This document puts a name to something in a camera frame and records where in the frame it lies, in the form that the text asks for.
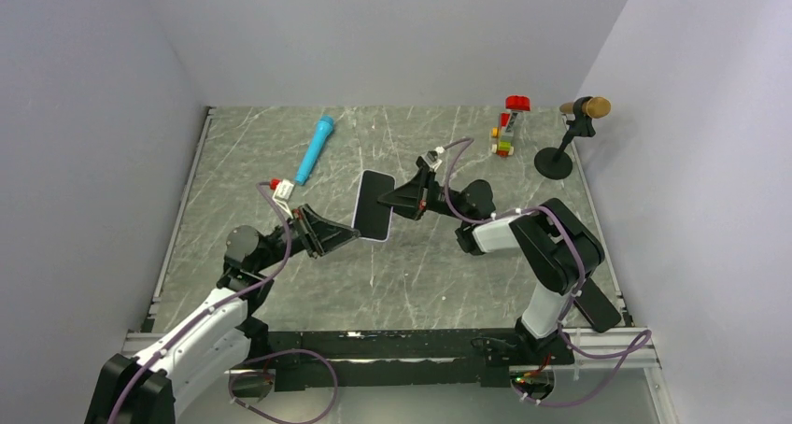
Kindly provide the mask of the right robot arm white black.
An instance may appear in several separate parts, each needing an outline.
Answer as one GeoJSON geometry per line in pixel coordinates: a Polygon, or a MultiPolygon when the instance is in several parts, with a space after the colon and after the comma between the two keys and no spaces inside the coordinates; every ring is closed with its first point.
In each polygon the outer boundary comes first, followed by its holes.
{"type": "Polygon", "coordinates": [[[379,194],[377,201],[407,219],[421,219],[427,212],[460,219],[455,234],[465,253],[521,250],[537,280],[516,321],[515,349],[523,361],[538,363],[550,353],[571,307],[596,332],[620,323],[618,309],[591,278],[605,262],[604,247],[560,199],[551,198],[526,212],[498,215],[487,181],[477,179],[455,191],[435,176],[433,169],[421,165],[412,179],[379,194]]]}

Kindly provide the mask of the phone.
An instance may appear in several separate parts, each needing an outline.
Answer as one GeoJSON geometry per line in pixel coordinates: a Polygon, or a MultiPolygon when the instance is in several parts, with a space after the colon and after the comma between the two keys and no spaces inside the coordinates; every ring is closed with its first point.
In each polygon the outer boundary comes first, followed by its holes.
{"type": "Polygon", "coordinates": [[[360,238],[374,242],[389,239],[392,208],[378,202],[380,195],[395,188],[395,178],[391,175],[366,169],[361,173],[352,228],[360,233],[360,238]]]}

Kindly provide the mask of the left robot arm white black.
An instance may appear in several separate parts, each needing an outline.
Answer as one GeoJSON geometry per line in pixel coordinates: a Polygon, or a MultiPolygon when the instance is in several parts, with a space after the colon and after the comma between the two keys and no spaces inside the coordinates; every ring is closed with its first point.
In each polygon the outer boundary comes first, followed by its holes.
{"type": "Polygon", "coordinates": [[[280,214],[269,234],[242,225],[226,239],[222,275],[202,304],[174,329],[102,367],[88,423],[174,423],[204,389],[237,365],[261,365],[271,347],[267,324],[254,318],[288,258],[322,257],[359,238],[359,231],[325,219],[309,205],[280,214]]]}

